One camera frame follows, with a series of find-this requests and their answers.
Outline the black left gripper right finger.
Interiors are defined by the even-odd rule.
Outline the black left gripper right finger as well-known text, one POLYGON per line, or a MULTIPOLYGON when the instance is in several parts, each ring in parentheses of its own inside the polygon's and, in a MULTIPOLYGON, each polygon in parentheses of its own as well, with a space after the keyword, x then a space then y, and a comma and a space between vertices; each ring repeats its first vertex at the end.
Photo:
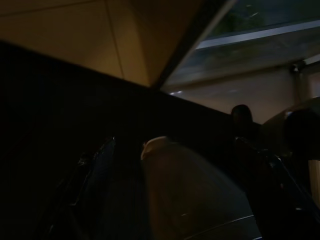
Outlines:
POLYGON ((281 158, 243 137, 235 138, 234 147, 262 239, 318 240, 320 210, 281 158))

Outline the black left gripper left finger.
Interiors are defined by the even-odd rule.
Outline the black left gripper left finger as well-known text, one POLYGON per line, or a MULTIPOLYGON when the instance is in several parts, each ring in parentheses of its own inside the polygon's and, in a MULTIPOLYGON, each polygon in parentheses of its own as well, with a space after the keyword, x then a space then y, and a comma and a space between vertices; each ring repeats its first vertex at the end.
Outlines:
POLYGON ((116 139, 84 152, 55 189, 37 225, 39 240, 91 240, 110 181, 116 139))

